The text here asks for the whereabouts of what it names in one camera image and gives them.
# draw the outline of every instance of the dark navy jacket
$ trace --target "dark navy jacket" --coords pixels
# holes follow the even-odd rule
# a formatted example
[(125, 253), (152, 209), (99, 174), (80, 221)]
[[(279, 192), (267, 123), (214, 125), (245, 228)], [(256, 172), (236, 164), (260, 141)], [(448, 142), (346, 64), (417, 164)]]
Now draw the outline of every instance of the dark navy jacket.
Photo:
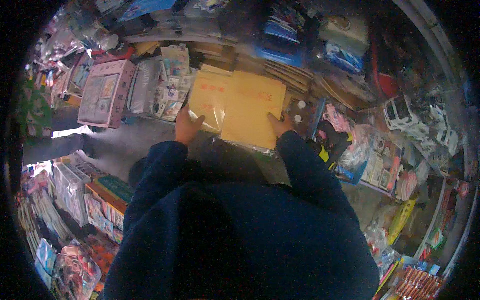
[(295, 133), (277, 148), (292, 190), (182, 182), (188, 148), (153, 146), (105, 299), (371, 299), (379, 273), (325, 163)]

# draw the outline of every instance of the person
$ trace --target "person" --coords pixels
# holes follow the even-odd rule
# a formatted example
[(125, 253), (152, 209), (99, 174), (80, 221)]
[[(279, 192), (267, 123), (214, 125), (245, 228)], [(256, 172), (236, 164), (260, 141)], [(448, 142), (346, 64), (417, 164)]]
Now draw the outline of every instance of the person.
[(32, 80), (24, 80), (18, 90), (16, 120), (23, 139), (23, 165), (36, 164), (53, 158), (67, 156), (76, 150), (83, 150), (94, 158), (93, 138), (87, 134), (71, 134), (51, 138), (55, 131), (76, 129), (78, 110), (63, 107), (52, 110), (48, 104), (45, 87), (38, 89)]
[(379, 273), (358, 218), (287, 117), (268, 115), (291, 189), (182, 177), (204, 116), (150, 148), (104, 299), (371, 299)]

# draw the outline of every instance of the shelf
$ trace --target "shelf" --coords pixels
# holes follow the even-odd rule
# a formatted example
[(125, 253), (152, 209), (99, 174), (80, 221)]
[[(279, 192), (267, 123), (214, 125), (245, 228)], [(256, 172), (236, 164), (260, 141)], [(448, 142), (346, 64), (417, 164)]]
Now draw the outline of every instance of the shelf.
[(435, 209), (435, 213), (433, 214), (432, 221), (430, 222), (430, 226), (428, 226), (427, 233), (423, 237), (423, 240), (413, 258), (419, 259), (423, 252), (423, 249), (425, 249), (425, 244), (427, 243), (428, 237), (432, 233), (433, 227), (435, 226), (435, 222), (437, 220), (438, 214), (440, 213), (440, 209), (442, 207), (446, 183), (447, 183), (447, 178), (444, 177), (444, 181), (442, 183), (442, 191), (440, 192), (440, 197), (438, 199), (437, 207)]
[(445, 271), (443, 272), (444, 277), (447, 277), (447, 276), (450, 275), (451, 271), (453, 270), (453, 268), (456, 264), (458, 256), (460, 255), (460, 252), (464, 248), (464, 245), (467, 241), (468, 235), (470, 233), (470, 227), (472, 226), (473, 218), (475, 217), (475, 212), (477, 210), (478, 191), (479, 191), (479, 183), (477, 182), (477, 187), (475, 189), (475, 196), (473, 198), (472, 209), (470, 210), (470, 214), (468, 216), (467, 225), (465, 226), (465, 230), (463, 231), (462, 238), (460, 239), (460, 242), (458, 243), (458, 246), (455, 250), (455, 253), (453, 254), (452, 258), (450, 259), (450, 262), (448, 263), (447, 267), (445, 268)]

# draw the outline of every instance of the concrete floor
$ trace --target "concrete floor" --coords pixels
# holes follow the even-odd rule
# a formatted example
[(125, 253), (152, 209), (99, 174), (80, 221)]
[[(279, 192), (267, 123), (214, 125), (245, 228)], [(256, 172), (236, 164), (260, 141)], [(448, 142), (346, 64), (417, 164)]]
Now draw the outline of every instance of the concrete floor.
[[(80, 156), (102, 171), (126, 182), (132, 165), (145, 157), (151, 146), (175, 138), (175, 125), (170, 122), (139, 118), (132, 125), (122, 124), (118, 129), (106, 129), (101, 133), (89, 132), (88, 134), (95, 138), (98, 158), (88, 158), (79, 151)], [(211, 133), (199, 132), (195, 142), (190, 146), (189, 158), (196, 159), (200, 147), (211, 136)], [(254, 158), (269, 183), (289, 184), (287, 171), (281, 158), (265, 157), (259, 154), (254, 155)], [(382, 201), (383, 195), (363, 185), (343, 184), (342, 187), (359, 217), (360, 228), (365, 229)]]

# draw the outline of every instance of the yellow envelope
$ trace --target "yellow envelope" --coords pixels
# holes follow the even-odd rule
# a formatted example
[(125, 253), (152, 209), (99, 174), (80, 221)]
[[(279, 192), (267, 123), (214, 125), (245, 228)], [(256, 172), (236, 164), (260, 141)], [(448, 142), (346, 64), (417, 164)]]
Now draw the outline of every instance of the yellow envelope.
[(274, 149), (276, 136), (267, 113), (280, 118), (287, 87), (278, 80), (240, 71), (231, 79), (220, 137)]
[(220, 133), (225, 117), (225, 102), (231, 77), (198, 71), (190, 96), (189, 114), (193, 119), (205, 115), (202, 130)]

